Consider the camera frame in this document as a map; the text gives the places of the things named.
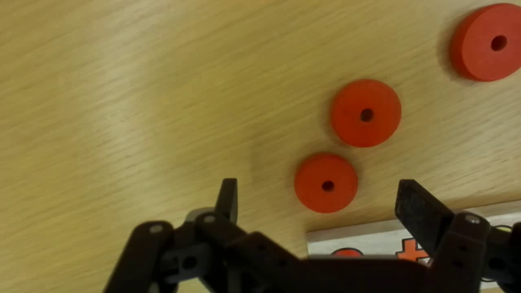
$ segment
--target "red disc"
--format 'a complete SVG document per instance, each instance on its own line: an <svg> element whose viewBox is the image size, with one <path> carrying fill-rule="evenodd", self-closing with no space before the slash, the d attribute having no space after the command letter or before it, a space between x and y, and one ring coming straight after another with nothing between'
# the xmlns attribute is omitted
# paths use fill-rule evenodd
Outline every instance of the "red disc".
<svg viewBox="0 0 521 293"><path fill-rule="evenodd" d="M292 185L299 201L307 208L333 213L354 198L358 175L341 156L317 152L299 164Z"/></svg>
<svg viewBox="0 0 521 293"><path fill-rule="evenodd" d="M385 141L400 123L397 94L375 79L346 84L330 107L330 123L341 141L351 146L374 146Z"/></svg>
<svg viewBox="0 0 521 293"><path fill-rule="evenodd" d="M362 257L362 252L354 247L341 247L335 252L331 252L335 257L346 257L346 258L359 258Z"/></svg>
<svg viewBox="0 0 521 293"><path fill-rule="evenodd" d="M521 8L496 3L473 11L455 29L450 60L465 78L501 79L521 66Z"/></svg>

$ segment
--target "red ring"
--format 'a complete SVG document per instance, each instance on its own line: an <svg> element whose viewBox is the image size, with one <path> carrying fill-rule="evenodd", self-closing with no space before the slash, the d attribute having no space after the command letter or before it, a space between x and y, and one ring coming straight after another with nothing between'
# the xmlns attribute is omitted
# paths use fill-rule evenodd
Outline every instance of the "red ring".
<svg viewBox="0 0 521 293"><path fill-rule="evenodd" d="M354 198L358 175L341 156L317 152L299 164L292 187L299 201L309 209L333 213Z"/></svg>
<svg viewBox="0 0 521 293"><path fill-rule="evenodd" d="M496 3L467 16L450 40L457 73L476 81L501 79L521 66L521 6Z"/></svg>
<svg viewBox="0 0 521 293"><path fill-rule="evenodd" d="M351 146L374 146L385 141L400 123L400 115L397 94L375 79L346 84L330 107L333 131Z"/></svg>

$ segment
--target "center hole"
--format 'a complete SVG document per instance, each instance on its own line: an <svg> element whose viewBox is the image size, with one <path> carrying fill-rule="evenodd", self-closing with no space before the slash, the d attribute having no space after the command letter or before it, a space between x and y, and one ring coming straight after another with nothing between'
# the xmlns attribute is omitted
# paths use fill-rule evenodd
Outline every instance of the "center hole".
<svg viewBox="0 0 521 293"><path fill-rule="evenodd" d="M322 190L323 191L331 191L335 188L335 183L331 180L322 182Z"/></svg>
<svg viewBox="0 0 521 293"><path fill-rule="evenodd" d="M496 35L489 42L491 50L502 50L506 47L506 37L504 35Z"/></svg>
<svg viewBox="0 0 521 293"><path fill-rule="evenodd" d="M369 120L372 120L372 115L374 115L374 112L371 108L362 108L359 112L359 120L369 121Z"/></svg>

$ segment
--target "black plastic part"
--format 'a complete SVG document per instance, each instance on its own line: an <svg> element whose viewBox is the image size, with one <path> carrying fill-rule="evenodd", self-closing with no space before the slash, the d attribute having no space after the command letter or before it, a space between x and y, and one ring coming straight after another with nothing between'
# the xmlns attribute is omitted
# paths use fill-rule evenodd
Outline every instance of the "black plastic part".
<svg viewBox="0 0 521 293"><path fill-rule="evenodd" d="M227 221L237 222L237 178L222 178L214 211L221 213Z"/></svg>
<svg viewBox="0 0 521 293"><path fill-rule="evenodd" d="M473 213L454 214L415 180L400 180L395 214L431 255L424 266L398 258L296 258L260 232L244 232L235 180L224 178L213 211L180 227L136 226L105 293L177 291L188 278L213 293L476 293L491 278L521 291L521 224L489 227Z"/></svg>
<svg viewBox="0 0 521 293"><path fill-rule="evenodd" d="M395 216L428 255L434 255L454 213L416 180L403 178L398 182Z"/></svg>
<svg viewBox="0 0 521 293"><path fill-rule="evenodd" d="M305 258L315 270L340 279L348 293L421 293L428 268L395 258Z"/></svg>
<svg viewBox="0 0 521 293"><path fill-rule="evenodd" d="M146 293L149 286L175 291L175 284L157 279L157 261L170 244L172 226L167 221L148 221L136 226L118 257L105 293Z"/></svg>
<svg viewBox="0 0 521 293"><path fill-rule="evenodd" d="M489 224L473 213L457 213L432 257L432 291L478 291Z"/></svg>

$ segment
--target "wood grain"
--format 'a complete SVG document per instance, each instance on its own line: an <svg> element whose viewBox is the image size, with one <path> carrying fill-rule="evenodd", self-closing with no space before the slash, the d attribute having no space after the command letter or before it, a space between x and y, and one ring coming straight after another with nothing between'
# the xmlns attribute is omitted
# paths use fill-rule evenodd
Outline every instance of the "wood grain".
<svg viewBox="0 0 521 293"><path fill-rule="evenodd" d="M180 224L226 175L240 226L297 255L309 229L390 218L400 177L450 206L519 200L521 73L472 82L445 60L457 21L486 3L1 0L0 291L100 291L134 224ZM367 149L327 125L358 78L403 107ZM291 190L323 149L361 177L335 214Z"/></svg>

